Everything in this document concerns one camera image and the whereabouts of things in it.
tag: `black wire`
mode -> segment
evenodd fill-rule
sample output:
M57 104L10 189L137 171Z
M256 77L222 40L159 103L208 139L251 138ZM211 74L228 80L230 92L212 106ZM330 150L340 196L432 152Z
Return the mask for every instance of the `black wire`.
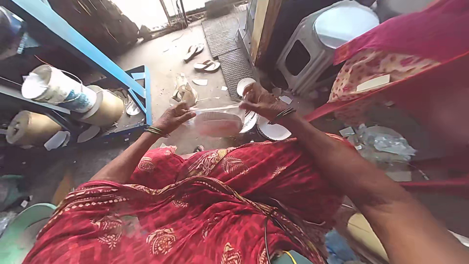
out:
M246 13L246 25L248 24L248 17L249 17L249 12L251 11L251 7L252 7L252 1L251 1L251 5L249 6L249 9L248 9L248 12ZM244 40L244 37L248 34L248 29L246 29L246 33L244 34L244 36L241 38L241 40Z
M267 256L267 261L270 263L270 254L269 254L269 247L268 247L268 243L267 243L267 223L269 222L269 217L270 215L268 215L266 218L265 218L265 225L264 225L264 241L265 241L265 254Z

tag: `yellow wire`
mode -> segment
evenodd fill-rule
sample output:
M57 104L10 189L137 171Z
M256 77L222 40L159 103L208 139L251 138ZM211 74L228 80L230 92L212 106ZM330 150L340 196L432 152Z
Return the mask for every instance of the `yellow wire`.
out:
M293 256L290 254L290 252L288 252L288 251L283 251L283 252L287 253L287 254L290 256L290 258L291 258L292 261L293 261L293 264L296 264L296 261L295 261L295 259L293 258Z

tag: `brown paper roll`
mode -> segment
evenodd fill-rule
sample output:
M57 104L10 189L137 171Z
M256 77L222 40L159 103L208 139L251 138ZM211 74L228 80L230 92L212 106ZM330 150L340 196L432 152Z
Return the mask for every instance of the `brown paper roll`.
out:
M117 122L124 111L122 99L97 85L90 85L88 88L96 92L96 103L79 120L99 127L111 126Z
M41 146L62 127L48 116L29 111L19 112L7 129L7 142L27 146Z

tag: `red cloth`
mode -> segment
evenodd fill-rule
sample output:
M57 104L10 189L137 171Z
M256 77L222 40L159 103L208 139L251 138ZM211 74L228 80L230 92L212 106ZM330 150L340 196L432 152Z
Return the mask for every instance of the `red cloth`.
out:
M174 147L157 148L131 180L91 181L71 192L24 263L265 264L271 215L269 253L293 249L321 264L320 235L343 199L296 139L205 151L186 161ZM269 197L286 211L261 203L272 203Z
M439 0L421 12L391 18L340 46L334 64L366 48L444 62L469 51L468 25L468 0Z

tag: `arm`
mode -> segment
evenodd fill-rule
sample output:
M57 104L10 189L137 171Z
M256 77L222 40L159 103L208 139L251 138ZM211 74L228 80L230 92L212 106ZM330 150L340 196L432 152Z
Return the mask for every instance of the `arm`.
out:
M189 107L185 102L170 107L155 122L154 127L169 134L182 123L196 116L194 112L188 112L188 109ZM90 181L109 180L121 184L126 183L140 162L140 159L160 137L158 134L143 132L137 141L99 170Z
M242 108L272 120L285 105L248 86ZM393 264L469 263L469 253L431 213L356 151L327 136L296 113L279 120L306 147L315 164L366 217Z

